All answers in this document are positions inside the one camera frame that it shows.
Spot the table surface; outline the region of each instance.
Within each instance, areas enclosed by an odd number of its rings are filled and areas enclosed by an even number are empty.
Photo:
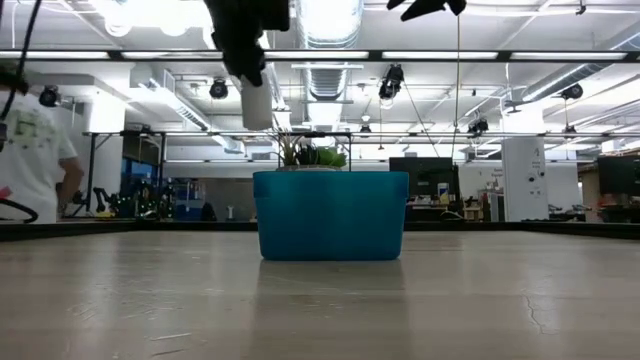
[[[640,247],[406,233],[391,262],[262,261],[256,233],[0,243],[5,359],[639,359]]]

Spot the blue container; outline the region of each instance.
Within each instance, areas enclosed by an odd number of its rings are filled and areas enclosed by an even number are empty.
[[[409,176],[283,171],[253,175],[267,260],[393,260],[400,255]]]

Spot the white cylinder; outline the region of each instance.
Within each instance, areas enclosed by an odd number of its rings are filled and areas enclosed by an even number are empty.
[[[242,83],[242,124],[247,130],[260,131],[270,129],[273,126],[273,113],[271,104],[271,87],[269,79],[263,72],[262,86],[253,86],[244,76]]]

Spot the white t-shirt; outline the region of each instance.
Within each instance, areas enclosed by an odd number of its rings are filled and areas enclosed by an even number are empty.
[[[8,97],[9,91],[0,91],[0,112]],[[58,163],[77,156],[66,131],[31,94],[16,94],[4,122],[7,141],[0,152],[0,193],[10,192],[8,200],[36,211],[36,224],[55,223]],[[0,218],[24,220],[29,216],[0,204]]]

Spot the person's arm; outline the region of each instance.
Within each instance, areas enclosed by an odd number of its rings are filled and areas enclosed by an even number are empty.
[[[80,189],[80,183],[84,176],[82,166],[77,157],[60,160],[60,167],[64,170],[64,179],[62,180],[62,186],[58,192],[58,207],[66,205],[73,194]]]

